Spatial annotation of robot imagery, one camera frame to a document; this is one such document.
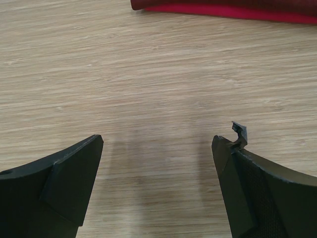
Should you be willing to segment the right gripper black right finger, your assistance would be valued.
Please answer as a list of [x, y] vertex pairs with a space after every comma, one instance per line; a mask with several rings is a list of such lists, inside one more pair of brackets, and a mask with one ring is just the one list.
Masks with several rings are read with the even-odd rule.
[[213, 161], [234, 238], [314, 238], [317, 179], [246, 150], [247, 129], [232, 125], [236, 141], [213, 138]]

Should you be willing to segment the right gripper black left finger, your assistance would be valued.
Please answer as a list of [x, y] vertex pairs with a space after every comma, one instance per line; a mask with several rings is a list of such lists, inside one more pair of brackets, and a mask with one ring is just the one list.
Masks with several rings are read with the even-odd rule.
[[0, 174], [3, 238], [74, 238], [84, 223], [103, 139], [92, 135], [64, 150]]

